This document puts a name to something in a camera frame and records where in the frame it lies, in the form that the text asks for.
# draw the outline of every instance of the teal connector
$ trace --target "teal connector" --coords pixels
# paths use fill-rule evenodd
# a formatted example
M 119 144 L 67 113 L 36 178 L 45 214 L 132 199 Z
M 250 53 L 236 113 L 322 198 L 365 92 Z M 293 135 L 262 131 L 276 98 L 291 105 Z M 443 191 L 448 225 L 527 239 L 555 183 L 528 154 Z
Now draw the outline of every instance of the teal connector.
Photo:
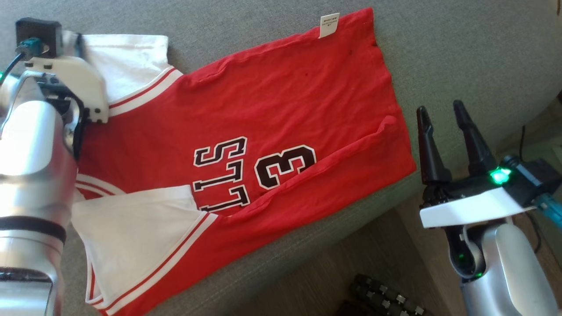
M 535 199 L 534 205 L 562 231 L 562 204 L 556 202 L 550 194 L 543 194 Z

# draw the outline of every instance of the wooden floor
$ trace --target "wooden floor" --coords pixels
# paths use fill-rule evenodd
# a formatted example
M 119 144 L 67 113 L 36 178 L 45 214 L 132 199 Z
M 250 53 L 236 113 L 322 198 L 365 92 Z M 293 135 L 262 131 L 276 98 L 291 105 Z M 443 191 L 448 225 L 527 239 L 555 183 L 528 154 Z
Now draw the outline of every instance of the wooden floor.
M 232 316 L 335 315 L 357 273 L 381 280 L 435 315 L 463 316 L 459 280 L 448 261 L 441 230 L 423 229 L 421 195 L 406 200 L 264 290 Z M 524 215 L 516 224 L 535 245 Z M 539 261 L 562 306 L 562 270 L 543 243 Z

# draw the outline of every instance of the red fabric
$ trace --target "red fabric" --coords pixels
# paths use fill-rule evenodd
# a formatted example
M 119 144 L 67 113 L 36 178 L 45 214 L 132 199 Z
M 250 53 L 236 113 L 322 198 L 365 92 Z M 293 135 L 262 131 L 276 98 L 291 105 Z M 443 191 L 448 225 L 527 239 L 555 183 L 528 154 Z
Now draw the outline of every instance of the red fabric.
M 241 180 L 193 196 L 199 207 L 216 205 L 234 198 L 228 189 L 244 185 L 250 200 L 216 212 L 219 218 L 181 261 L 118 315 L 146 313 L 233 260 L 415 170 L 372 10 L 344 16 L 334 34 L 318 35 L 315 28 L 225 57 L 149 103 L 88 127 L 81 174 L 130 193 L 222 177 L 232 172 L 227 163 L 242 159 Z M 247 138 L 245 154 L 194 165 L 197 149 L 210 146 L 212 155 L 217 143 L 237 137 Z M 260 186 L 260 158 L 302 145 L 314 149 L 315 164 L 299 173 L 297 159 L 295 171 L 279 175 L 279 186 Z

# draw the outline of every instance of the black cable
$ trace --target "black cable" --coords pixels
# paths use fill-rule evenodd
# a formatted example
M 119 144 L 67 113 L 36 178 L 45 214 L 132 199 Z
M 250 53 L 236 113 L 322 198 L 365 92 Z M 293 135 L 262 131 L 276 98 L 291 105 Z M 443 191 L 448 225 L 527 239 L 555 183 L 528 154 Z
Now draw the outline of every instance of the black cable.
M 525 139 L 525 125 L 521 129 L 521 141 L 519 142 L 519 160 L 523 161 L 523 140 Z
M 17 56 L 12 60 L 12 62 L 8 65 L 8 67 L 6 67 L 6 70 L 2 74 L 2 77 L 0 78 L 0 87 L 2 86 L 4 80 L 6 80 L 6 77 L 8 77 L 12 69 L 17 65 L 18 62 L 20 62 L 20 60 L 24 58 L 24 56 L 25 54 L 23 53 L 17 54 Z
M 535 246 L 535 248 L 533 250 L 534 253 L 536 254 L 541 249 L 541 246 L 542 246 L 541 234 L 538 232 L 537 221 L 535 221 L 533 215 L 531 215 L 529 212 L 525 212 L 525 215 L 527 215 L 527 217 L 531 221 L 531 225 L 533 226 L 534 233 L 535 233 L 535 235 L 537 235 L 537 246 Z

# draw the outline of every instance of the white fabric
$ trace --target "white fabric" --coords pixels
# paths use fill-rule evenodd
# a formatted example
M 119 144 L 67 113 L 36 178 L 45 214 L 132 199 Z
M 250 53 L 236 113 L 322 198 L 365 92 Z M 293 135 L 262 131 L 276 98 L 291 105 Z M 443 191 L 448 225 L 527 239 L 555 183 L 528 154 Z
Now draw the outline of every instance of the white fabric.
M 74 203 L 72 224 L 95 272 L 86 301 L 106 308 L 140 285 L 107 311 L 116 312 L 163 277 L 216 217 L 197 209 L 189 185 Z
M 64 55 L 74 56 L 76 34 L 63 31 Z M 107 99 L 115 103 L 134 94 L 170 65 L 163 35 L 84 35 L 85 59 L 106 81 Z

